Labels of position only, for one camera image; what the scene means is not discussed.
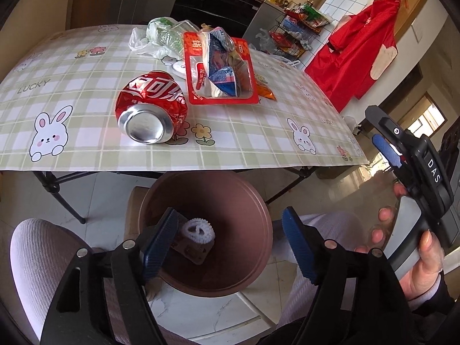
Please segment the person right hand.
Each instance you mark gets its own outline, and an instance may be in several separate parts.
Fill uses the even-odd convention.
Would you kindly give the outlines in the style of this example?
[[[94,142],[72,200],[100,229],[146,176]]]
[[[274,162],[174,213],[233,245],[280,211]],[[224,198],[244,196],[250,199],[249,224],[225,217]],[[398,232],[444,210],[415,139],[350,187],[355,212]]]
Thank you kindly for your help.
[[[359,246],[356,252],[367,253],[371,248],[381,246],[391,234],[397,210],[392,206],[379,209],[379,224],[370,232],[367,245]],[[444,250],[436,235],[425,231],[419,240],[419,260],[399,283],[408,301],[419,298],[437,285],[437,278],[444,268]]]

